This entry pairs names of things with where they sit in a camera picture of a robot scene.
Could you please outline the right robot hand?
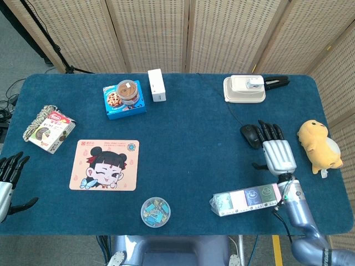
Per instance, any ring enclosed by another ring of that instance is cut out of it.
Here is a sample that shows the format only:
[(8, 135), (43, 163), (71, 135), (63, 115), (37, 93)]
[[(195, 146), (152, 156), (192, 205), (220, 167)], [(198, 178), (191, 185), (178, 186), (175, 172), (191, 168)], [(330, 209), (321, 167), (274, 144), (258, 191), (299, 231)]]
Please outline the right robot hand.
[(253, 162), (252, 166), (257, 170), (268, 170), (276, 177), (293, 174), (297, 168), (296, 161), (281, 128), (262, 120), (258, 120), (258, 123), (260, 127), (254, 125), (253, 128), (261, 142), (266, 164), (258, 165)]

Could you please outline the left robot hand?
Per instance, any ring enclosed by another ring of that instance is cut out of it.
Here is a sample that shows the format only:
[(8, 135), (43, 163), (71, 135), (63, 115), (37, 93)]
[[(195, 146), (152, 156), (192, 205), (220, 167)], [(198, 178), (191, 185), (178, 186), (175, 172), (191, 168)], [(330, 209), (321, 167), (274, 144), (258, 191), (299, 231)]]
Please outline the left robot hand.
[(17, 206), (12, 205), (12, 197), (21, 176), (24, 165), (30, 156), (23, 157), (23, 151), (10, 157), (1, 158), (1, 223), (15, 213), (25, 211), (34, 206), (38, 197)]

